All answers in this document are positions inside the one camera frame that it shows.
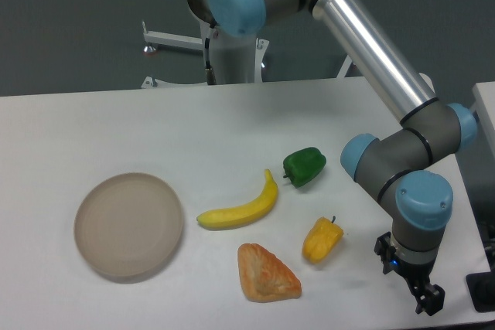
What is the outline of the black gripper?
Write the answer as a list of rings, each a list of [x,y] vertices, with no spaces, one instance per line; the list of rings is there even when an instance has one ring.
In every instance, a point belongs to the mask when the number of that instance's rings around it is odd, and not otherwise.
[[[377,238],[374,252],[381,259],[384,274],[394,271],[406,280],[417,303],[416,314],[433,316],[443,309],[446,293],[442,287],[431,284],[429,277],[435,264],[435,250],[410,250],[387,232]]]

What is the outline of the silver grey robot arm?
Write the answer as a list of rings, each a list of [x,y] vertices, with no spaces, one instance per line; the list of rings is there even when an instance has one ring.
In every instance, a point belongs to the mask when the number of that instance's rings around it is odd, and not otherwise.
[[[188,0],[193,13],[227,36],[217,52],[203,35],[208,84],[251,83],[254,38],[268,23],[307,9],[323,22],[401,125],[383,140],[353,138],[340,161],[392,219],[377,239],[384,272],[402,276],[417,312],[433,315],[444,290],[429,280],[452,214],[450,184],[428,169],[465,148],[476,137],[476,121],[459,104],[442,104],[423,78],[396,50],[360,0]]]

